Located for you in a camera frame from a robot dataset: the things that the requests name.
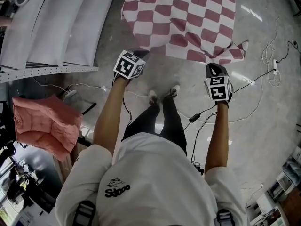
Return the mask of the brown wooden furniture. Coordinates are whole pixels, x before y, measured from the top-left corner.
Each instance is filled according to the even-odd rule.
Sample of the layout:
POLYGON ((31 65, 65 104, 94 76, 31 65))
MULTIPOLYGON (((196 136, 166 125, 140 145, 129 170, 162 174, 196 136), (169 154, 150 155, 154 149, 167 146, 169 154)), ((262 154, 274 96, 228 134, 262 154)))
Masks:
POLYGON ((64 161, 59 161, 57 158, 53 156, 55 169, 58 173, 60 181, 62 184, 66 181, 70 171, 82 150, 86 147, 80 143, 77 143, 70 154, 68 154, 64 161))

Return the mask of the white metal shelving rack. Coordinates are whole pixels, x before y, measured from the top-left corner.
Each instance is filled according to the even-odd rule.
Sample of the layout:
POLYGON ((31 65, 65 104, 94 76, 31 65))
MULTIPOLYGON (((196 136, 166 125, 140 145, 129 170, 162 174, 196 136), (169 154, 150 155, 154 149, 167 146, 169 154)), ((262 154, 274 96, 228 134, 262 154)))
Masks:
POLYGON ((0 0, 0 83, 34 76, 92 72, 97 67, 62 66, 28 62, 32 32, 45 0, 29 0, 18 7, 9 0, 0 0))

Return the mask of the person's right shoe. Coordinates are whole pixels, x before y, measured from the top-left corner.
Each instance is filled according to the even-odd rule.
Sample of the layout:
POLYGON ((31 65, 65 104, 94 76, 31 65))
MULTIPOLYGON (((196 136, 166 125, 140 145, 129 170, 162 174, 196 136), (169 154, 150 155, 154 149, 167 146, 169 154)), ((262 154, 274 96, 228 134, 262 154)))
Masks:
POLYGON ((180 91, 180 85, 176 84, 170 89, 168 96, 171 98, 175 98, 178 95, 179 91, 180 91))

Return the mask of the person's left shoe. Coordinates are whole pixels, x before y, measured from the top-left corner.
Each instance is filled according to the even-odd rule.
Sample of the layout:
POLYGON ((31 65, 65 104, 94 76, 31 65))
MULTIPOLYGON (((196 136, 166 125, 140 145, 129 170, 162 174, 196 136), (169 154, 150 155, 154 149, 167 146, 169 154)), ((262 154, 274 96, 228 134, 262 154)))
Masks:
POLYGON ((158 106, 158 96, 154 90, 149 91, 149 104, 151 106, 158 106))

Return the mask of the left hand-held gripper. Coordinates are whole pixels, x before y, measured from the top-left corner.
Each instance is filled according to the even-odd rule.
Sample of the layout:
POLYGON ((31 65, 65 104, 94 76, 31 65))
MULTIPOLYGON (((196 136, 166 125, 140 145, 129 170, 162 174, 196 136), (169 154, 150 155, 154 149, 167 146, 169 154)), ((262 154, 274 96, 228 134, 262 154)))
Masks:
POLYGON ((132 79, 137 78, 142 73, 149 57, 150 52, 148 50, 123 50, 113 68, 112 85, 117 78, 125 79, 128 85, 132 79))

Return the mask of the person's right forearm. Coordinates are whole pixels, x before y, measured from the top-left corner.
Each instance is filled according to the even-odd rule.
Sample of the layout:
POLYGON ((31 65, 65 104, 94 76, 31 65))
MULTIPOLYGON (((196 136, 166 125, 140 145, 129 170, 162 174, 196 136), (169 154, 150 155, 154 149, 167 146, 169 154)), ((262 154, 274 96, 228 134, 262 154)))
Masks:
POLYGON ((226 103, 217 103, 214 130, 206 156, 205 174, 216 167, 227 167, 229 156, 228 110, 226 103))

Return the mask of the low white storage shelf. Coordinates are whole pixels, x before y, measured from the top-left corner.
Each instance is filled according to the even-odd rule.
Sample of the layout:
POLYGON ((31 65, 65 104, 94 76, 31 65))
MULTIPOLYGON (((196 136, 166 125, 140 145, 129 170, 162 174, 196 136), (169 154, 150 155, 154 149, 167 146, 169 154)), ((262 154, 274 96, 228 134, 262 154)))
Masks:
POLYGON ((248 226, 301 226, 301 146, 287 158, 274 184, 246 209, 248 226))

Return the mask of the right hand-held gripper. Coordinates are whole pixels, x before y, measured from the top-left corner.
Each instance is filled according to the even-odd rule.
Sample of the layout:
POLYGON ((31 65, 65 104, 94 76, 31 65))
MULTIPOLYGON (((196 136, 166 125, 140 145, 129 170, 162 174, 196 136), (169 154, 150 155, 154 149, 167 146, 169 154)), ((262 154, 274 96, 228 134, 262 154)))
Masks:
POLYGON ((208 63, 206 77, 205 87, 210 99, 216 105, 219 103, 229 105, 233 95, 233 85, 226 68, 217 63, 208 63))

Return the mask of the person's left forearm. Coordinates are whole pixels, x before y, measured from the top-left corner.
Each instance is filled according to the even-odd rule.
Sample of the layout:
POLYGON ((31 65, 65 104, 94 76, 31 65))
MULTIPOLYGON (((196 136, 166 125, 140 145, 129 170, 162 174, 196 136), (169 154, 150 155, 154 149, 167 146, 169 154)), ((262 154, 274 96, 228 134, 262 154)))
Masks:
POLYGON ((95 125, 93 144, 106 148, 114 154, 119 134, 123 96, 128 80, 118 77, 109 92, 105 105, 95 125))

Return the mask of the person's black trousers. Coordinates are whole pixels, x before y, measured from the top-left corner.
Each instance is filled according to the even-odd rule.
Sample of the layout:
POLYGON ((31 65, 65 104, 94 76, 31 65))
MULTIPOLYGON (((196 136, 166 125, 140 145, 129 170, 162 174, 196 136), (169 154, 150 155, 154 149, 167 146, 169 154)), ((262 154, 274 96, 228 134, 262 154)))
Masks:
MULTIPOLYGON (((177 112, 174 98, 166 96, 163 98, 163 115, 164 125, 160 137, 167 139, 178 145, 185 153, 186 151, 186 137, 181 123, 181 118, 177 112)), ((143 113, 141 113, 130 125, 126 127, 123 140, 138 134, 148 133, 157 135, 155 133, 156 118, 160 112, 158 104, 150 105, 143 113)))

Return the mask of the person's shoe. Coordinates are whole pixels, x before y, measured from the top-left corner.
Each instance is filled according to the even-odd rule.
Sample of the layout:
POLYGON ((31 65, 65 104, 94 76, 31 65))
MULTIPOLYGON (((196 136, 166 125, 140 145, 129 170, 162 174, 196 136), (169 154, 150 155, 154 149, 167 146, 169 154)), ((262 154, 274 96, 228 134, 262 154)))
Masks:
POLYGON ((178 95, 179 91, 180 91, 180 85, 176 84, 170 89, 168 96, 171 98, 175 98, 178 95))
POLYGON ((158 96, 154 90, 149 91, 149 104, 151 106, 158 106, 158 96))

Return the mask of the white padded sheet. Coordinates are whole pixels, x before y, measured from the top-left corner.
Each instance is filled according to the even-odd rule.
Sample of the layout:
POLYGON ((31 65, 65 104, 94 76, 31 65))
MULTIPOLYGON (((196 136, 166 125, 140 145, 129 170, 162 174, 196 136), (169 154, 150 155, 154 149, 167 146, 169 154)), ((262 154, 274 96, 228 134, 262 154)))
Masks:
POLYGON ((32 32, 27 61, 62 66, 75 18, 83 0, 45 0, 32 32))
POLYGON ((112 0, 83 0, 73 24, 64 63, 93 66, 95 54, 112 0))

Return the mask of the pink quilted cushion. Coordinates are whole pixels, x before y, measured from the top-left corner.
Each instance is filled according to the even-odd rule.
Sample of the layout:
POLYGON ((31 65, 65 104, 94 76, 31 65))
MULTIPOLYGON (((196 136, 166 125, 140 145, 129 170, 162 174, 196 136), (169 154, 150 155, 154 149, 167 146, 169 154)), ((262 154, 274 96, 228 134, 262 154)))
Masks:
POLYGON ((64 161, 77 143, 83 114, 56 95, 44 99, 13 97, 16 140, 64 161))

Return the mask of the red white checkered cloth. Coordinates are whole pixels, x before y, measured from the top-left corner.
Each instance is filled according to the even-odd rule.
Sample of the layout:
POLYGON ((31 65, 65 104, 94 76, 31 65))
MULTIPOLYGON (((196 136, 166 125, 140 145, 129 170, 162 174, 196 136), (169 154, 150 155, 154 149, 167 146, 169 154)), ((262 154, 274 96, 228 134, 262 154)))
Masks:
POLYGON ((236 0, 125 0, 138 46, 154 54, 226 65, 243 61, 248 41, 232 40, 236 0))

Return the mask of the person's white shirt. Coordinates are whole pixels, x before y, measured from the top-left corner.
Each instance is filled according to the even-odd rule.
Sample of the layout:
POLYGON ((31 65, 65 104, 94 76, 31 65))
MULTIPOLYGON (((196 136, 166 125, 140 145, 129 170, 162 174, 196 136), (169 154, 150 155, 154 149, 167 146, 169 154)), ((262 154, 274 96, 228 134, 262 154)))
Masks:
POLYGON ((100 145, 80 152, 56 200, 59 224, 71 226, 85 200, 96 206, 94 226, 217 226, 220 210, 247 225, 229 168, 201 175, 178 145, 148 133, 124 140, 116 157, 100 145))

